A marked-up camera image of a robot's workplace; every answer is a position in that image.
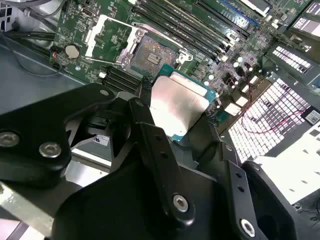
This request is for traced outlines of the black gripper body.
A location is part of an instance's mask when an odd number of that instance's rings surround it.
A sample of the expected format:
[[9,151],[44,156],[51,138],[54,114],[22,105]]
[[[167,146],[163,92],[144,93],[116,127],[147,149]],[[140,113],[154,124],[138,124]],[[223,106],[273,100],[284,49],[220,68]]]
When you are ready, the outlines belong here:
[[72,194],[59,208],[54,240],[231,240],[226,197],[209,176],[181,167],[195,220],[177,229],[161,210],[155,185],[140,162]]

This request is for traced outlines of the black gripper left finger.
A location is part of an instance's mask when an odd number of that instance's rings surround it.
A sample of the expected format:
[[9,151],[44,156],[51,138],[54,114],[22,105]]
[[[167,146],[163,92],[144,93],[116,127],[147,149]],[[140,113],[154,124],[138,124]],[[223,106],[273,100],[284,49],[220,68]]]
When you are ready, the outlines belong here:
[[72,148],[105,133],[112,141],[115,173],[69,199],[57,222],[90,227],[103,209],[127,214],[130,223],[186,229],[195,206],[164,130],[139,98],[125,100],[91,83],[2,114],[0,178],[32,187],[55,186]]

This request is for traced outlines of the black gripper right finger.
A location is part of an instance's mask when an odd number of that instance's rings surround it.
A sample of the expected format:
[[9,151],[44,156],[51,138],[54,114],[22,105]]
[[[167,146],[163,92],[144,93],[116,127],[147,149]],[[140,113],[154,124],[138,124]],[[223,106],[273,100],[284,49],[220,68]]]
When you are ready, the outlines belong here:
[[197,170],[221,186],[232,233],[239,240],[303,240],[300,215],[254,161],[236,163],[234,150],[219,140],[202,113],[188,130]]

